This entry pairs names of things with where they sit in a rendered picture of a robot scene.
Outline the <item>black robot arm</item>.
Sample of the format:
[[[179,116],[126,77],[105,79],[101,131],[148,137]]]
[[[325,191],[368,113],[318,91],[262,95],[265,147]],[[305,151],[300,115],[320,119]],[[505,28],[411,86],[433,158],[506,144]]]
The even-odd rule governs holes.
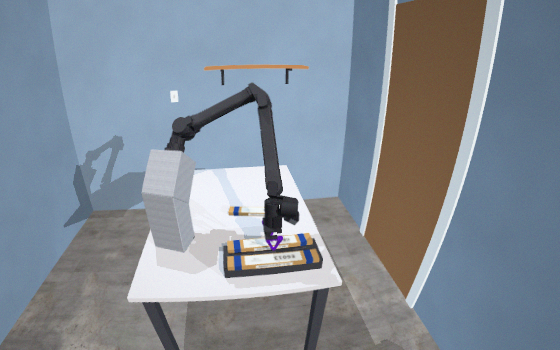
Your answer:
[[[283,185],[278,161],[273,113],[271,109],[272,103],[269,95],[264,90],[254,83],[250,83],[248,85],[248,87],[239,93],[207,108],[198,114],[175,119],[172,124],[172,135],[169,143],[167,143],[167,147],[165,147],[165,150],[183,150],[182,152],[184,153],[185,141],[192,140],[196,133],[200,132],[200,129],[203,126],[239,107],[256,101],[258,104],[258,115],[262,138],[265,185],[267,189],[267,196],[269,197],[264,201],[264,212],[268,216],[275,216],[279,214],[277,217],[273,217],[273,229],[282,228],[282,217],[285,217],[283,218],[284,221],[295,226],[297,222],[299,222],[299,202],[297,198],[281,195],[283,192]]]

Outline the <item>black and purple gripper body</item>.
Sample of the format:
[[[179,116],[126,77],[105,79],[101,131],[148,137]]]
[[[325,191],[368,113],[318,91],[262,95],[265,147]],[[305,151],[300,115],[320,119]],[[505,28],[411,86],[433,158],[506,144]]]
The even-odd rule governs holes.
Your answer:
[[[268,215],[265,214],[265,221],[264,221],[264,217],[262,218],[263,219],[263,224],[264,224],[264,232],[265,232],[265,239],[266,240],[278,239],[277,235],[270,235],[274,232],[277,232],[277,234],[282,233],[282,228],[273,229],[273,217],[277,217],[278,215],[268,216]]]

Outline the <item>white welding electrode pack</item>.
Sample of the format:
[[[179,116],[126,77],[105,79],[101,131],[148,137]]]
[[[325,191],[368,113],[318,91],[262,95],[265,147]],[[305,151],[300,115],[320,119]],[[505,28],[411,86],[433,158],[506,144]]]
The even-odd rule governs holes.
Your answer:
[[[313,240],[309,233],[283,236],[283,241],[276,249],[312,245]],[[265,238],[227,241],[228,254],[252,251],[271,250]]]
[[[309,249],[271,254],[228,256],[227,266],[228,271],[259,269],[316,263],[319,262],[319,259],[316,249]]]
[[[238,207],[230,206],[229,215],[231,216],[264,216],[264,207]]]

